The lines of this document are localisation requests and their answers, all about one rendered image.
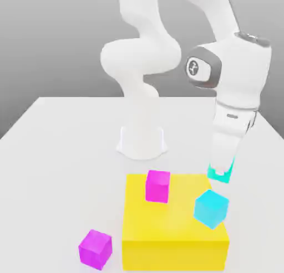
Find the small magenta cube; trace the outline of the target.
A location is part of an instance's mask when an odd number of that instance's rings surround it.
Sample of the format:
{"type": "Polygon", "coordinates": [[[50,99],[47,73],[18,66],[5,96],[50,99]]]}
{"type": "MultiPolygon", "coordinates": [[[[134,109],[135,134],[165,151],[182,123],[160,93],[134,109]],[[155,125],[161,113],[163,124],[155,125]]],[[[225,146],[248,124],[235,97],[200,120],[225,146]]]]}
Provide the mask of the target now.
{"type": "Polygon", "coordinates": [[[148,202],[168,203],[170,172],[149,170],[145,183],[145,199],[148,202]]]}
{"type": "Polygon", "coordinates": [[[91,229],[78,246],[80,262],[102,270],[112,252],[110,235],[91,229]]]}

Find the small cyan cube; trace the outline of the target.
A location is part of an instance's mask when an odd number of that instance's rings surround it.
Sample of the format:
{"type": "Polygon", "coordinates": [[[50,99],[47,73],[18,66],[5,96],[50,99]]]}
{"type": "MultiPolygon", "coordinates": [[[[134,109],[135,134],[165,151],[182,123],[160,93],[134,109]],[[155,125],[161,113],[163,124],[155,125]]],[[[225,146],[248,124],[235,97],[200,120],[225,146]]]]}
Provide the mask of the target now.
{"type": "Polygon", "coordinates": [[[227,215],[229,200],[211,189],[196,198],[194,218],[210,229],[215,229],[227,215]]]}

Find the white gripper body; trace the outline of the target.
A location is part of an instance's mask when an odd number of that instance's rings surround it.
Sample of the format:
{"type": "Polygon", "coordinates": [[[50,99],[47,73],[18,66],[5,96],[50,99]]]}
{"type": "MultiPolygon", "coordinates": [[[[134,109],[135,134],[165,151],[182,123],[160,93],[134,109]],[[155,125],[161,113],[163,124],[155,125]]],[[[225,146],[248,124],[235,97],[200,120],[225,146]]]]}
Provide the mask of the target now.
{"type": "Polygon", "coordinates": [[[241,108],[216,101],[214,128],[231,136],[243,138],[256,121],[258,108],[241,108]]]}

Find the large yellow box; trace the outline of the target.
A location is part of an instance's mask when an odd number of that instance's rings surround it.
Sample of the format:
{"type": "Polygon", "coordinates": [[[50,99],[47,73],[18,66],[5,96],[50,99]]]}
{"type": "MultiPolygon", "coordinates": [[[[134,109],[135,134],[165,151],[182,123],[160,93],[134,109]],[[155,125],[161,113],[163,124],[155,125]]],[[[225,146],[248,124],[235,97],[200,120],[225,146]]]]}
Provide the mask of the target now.
{"type": "Polygon", "coordinates": [[[223,271],[230,244],[224,223],[194,218],[195,200],[211,189],[204,174],[172,174],[168,203],[145,199],[144,174],[126,177],[122,229],[125,271],[223,271]]]}

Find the small teal cube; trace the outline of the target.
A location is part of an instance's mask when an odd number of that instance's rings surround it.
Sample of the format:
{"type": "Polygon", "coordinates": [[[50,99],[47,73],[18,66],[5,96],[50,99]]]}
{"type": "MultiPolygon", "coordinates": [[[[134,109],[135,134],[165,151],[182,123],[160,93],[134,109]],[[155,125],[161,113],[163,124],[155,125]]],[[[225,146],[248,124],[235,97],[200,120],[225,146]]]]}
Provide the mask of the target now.
{"type": "Polygon", "coordinates": [[[223,174],[217,174],[216,170],[214,168],[212,168],[212,166],[211,166],[212,159],[213,159],[213,156],[210,156],[210,163],[209,163],[209,166],[208,166],[208,169],[207,169],[207,177],[210,178],[210,179],[222,182],[222,183],[229,183],[230,178],[231,178],[231,173],[232,173],[232,170],[234,168],[235,156],[233,156],[230,168],[226,172],[224,172],[223,174]]]}

